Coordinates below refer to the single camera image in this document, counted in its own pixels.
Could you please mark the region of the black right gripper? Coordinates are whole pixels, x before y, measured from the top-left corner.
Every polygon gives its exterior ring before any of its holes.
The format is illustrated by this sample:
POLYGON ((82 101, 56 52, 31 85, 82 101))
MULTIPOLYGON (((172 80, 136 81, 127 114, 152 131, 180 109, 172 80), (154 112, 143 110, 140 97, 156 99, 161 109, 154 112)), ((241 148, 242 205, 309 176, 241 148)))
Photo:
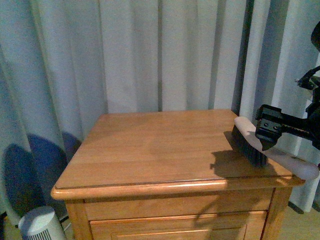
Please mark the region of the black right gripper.
POLYGON ((307 118, 298 118, 277 107, 262 105, 256 112, 255 136, 260 140, 262 151, 274 147, 283 133, 310 140, 312 146, 320 146, 320 109, 312 109, 307 118))

